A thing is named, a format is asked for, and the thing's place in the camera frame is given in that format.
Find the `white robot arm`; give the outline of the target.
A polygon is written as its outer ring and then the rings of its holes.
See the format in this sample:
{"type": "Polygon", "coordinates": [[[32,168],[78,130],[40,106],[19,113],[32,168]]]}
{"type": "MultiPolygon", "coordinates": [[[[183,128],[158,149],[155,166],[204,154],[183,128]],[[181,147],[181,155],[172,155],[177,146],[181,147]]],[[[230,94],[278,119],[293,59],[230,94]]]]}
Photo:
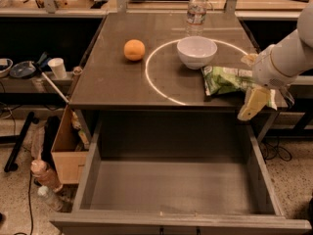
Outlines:
{"type": "Polygon", "coordinates": [[[301,73],[313,69],[313,4],[300,13],[296,30],[258,55],[243,56],[242,62],[251,68],[254,85],[247,90],[239,120],[255,117],[271,100],[274,89],[291,107],[294,99],[288,87],[301,73]]]}

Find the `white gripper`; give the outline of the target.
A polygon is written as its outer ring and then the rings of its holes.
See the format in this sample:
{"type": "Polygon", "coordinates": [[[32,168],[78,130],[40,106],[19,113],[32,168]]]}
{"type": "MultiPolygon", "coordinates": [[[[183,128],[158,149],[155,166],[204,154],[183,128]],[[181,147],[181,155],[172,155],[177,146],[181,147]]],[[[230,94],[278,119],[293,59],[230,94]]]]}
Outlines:
{"type": "Polygon", "coordinates": [[[257,56],[255,53],[246,54],[241,62],[252,67],[252,78],[263,87],[252,87],[246,92],[245,103],[238,113],[238,120],[247,121],[254,118],[271,99],[269,89],[279,89],[295,81],[295,77],[282,74],[274,65],[271,53],[275,45],[269,45],[257,56]]]}

